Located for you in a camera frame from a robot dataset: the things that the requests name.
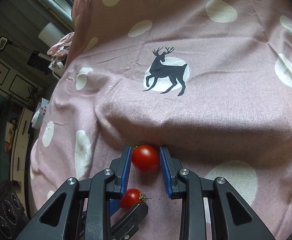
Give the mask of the red cherry tomato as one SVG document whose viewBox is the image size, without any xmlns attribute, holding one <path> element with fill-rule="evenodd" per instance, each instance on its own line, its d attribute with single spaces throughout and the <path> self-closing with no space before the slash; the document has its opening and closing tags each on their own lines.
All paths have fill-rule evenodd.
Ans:
<svg viewBox="0 0 292 240">
<path fill-rule="evenodd" d="M 133 150 L 131 161 L 141 172 L 154 172 L 160 165 L 159 150 L 150 145 L 137 146 Z"/>
<path fill-rule="evenodd" d="M 137 203 L 146 203 L 149 200 L 146 194 L 139 189 L 128 189 L 124 197 L 119 201 L 119 205 L 124 210 L 129 210 Z"/>
</svg>

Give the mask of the white paper bag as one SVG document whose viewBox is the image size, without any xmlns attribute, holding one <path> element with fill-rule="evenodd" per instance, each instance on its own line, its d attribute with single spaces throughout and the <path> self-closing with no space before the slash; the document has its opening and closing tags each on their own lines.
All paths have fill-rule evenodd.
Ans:
<svg viewBox="0 0 292 240">
<path fill-rule="evenodd" d="M 49 105 L 49 100 L 45 98 L 41 98 L 41 101 L 38 103 L 35 114 L 31 120 L 32 128 L 34 129 L 41 128 L 44 116 L 47 112 L 48 105 Z"/>
</svg>

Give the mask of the pink crumpled cloth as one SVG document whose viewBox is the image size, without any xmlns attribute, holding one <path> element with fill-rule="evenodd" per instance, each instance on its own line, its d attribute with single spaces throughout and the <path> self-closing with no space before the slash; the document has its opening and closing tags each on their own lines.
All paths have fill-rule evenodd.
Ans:
<svg viewBox="0 0 292 240">
<path fill-rule="evenodd" d="M 61 38 L 55 45 L 53 45 L 48 51 L 47 55 L 51 57 L 64 57 L 67 56 L 70 50 L 74 37 L 74 32 L 71 32 Z"/>
</svg>

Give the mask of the white paper roll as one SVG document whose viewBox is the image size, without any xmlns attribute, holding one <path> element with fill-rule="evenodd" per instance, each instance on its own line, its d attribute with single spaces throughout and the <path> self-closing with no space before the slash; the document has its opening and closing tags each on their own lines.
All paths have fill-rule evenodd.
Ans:
<svg viewBox="0 0 292 240">
<path fill-rule="evenodd" d="M 52 47 L 57 44 L 65 34 L 53 23 L 48 23 L 39 33 L 38 38 L 47 46 Z"/>
</svg>

